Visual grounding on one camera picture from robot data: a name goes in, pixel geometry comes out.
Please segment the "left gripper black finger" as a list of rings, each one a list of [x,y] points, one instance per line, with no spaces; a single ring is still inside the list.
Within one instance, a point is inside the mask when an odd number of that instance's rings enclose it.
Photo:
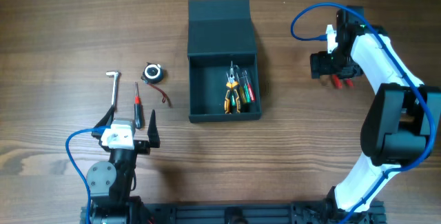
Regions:
[[[152,110],[150,115],[150,122],[147,129],[147,136],[151,148],[160,148],[161,140],[156,126],[156,112]]]
[[[97,129],[99,127],[103,126],[110,126],[114,119],[114,113],[115,113],[116,107],[114,105],[111,105],[109,110],[106,112],[104,117],[94,126],[94,129]],[[100,138],[102,135],[102,131],[93,131],[91,133],[91,136],[94,138]]]

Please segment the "red and black screwdriver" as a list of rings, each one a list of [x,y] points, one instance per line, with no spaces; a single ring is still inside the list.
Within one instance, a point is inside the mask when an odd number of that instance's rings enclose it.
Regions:
[[[144,117],[141,104],[141,98],[139,96],[139,85],[135,83],[135,97],[134,97],[134,122],[136,129],[141,129],[144,126]]]

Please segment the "orange and black pliers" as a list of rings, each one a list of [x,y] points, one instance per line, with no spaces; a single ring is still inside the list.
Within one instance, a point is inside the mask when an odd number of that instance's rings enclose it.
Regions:
[[[239,94],[240,84],[236,78],[233,61],[231,61],[230,68],[227,72],[226,93],[224,100],[225,114],[241,113],[242,104]]]

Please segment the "small screwdriver set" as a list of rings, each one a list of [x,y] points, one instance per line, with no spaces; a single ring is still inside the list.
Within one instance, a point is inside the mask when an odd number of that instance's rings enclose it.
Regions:
[[[242,102],[244,104],[254,103],[256,101],[256,97],[252,87],[250,74],[247,70],[237,69],[236,76],[238,77],[239,81],[239,90]]]

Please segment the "dark green box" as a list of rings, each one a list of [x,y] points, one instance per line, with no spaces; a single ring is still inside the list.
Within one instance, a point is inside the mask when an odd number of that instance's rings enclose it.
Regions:
[[[262,115],[258,49],[249,0],[189,0],[187,58],[192,123],[258,120]],[[227,72],[247,70],[256,97],[241,113],[225,114]]]

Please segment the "red handled pliers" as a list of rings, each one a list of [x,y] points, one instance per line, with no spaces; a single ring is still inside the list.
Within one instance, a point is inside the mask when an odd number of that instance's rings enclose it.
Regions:
[[[346,85],[348,88],[353,88],[353,82],[351,79],[339,79],[335,74],[331,75],[331,82],[338,90],[341,90],[343,85]]]

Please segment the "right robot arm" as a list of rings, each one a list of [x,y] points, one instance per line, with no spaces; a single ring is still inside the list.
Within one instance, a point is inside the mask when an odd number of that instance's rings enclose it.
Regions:
[[[331,217],[366,212],[395,175],[431,153],[440,121],[440,89],[425,85],[401,61],[387,33],[364,18],[359,6],[339,6],[336,25],[321,40],[327,49],[310,56],[311,76],[366,76],[375,97],[360,131],[362,153],[330,192]]]

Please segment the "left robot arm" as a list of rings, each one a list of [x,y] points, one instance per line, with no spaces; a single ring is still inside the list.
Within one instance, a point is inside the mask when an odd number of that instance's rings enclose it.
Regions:
[[[81,208],[80,224],[85,223],[154,223],[153,214],[140,196],[131,196],[136,188],[136,159],[160,147],[156,113],[152,110],[147,129],[148,140],[134,138],[132,119],[115,119],[115,107],[95,125],[92,137],[110,153],[106,161],[95,163],[88,170],[86,183],[90,190],[90,206]]]

